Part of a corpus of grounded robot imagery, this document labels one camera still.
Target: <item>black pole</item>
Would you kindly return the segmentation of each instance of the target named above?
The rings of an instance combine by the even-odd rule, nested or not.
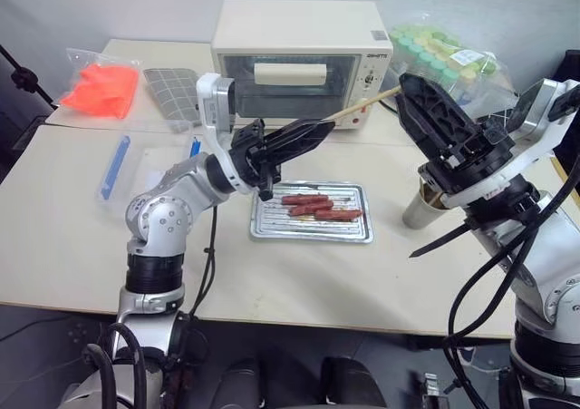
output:
[[[30,69],[26,69],[25,67],[21,66],[1,44],[0,54],[2,54],[7,62],[9,62],[12,67],[14,67],[12,80],[14,81],[14,84],[16,84],[16,88],[24,89],[29,93],[38,93],[40,97],[43,98],[43,100],[48,103],[53,110],[56,110],[56,106],[53,104],[53,99],[38,84],[38,77],[35,73]]]

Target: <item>toaster oven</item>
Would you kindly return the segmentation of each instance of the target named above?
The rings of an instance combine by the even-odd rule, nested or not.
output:
[[[212,40],[217,72],[236,81],[237,124],[279,128],[373,97],[392,44],[374,3],[226,0]],[[371,107],[338,129],[362,127]]]

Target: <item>oven door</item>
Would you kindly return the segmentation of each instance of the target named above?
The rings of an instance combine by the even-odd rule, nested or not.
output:
[[[224,55],[240,117],[323,119],[348,102],[358,55]]]

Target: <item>metal cup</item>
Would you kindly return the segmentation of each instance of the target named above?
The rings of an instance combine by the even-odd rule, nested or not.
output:
[[[423,229],[448,211],[440,201],[441,193],[432,190],[422,180],[419,191],[402,213],[403,223],[411,229]]]

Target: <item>plastic package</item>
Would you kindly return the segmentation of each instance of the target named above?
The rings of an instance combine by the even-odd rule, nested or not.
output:
[[[506,66],[493,53],[476,51],[423,16],[415,24],[395,25],[394,47],[381,90],[398,84],[402,73],[429,78],[443,87],[472,119],[512,108],[517,97]]]
[[[124,118],[129,112],[137,82],[137,60],[67,48],[73,68],[69,91],[57,105],[101,117]]]
[[[122,135],[99,183],[96,199],[108,214],[122,219],[135,196],[155,187],[166,170],[196,151],[199,142],[192,135]]]

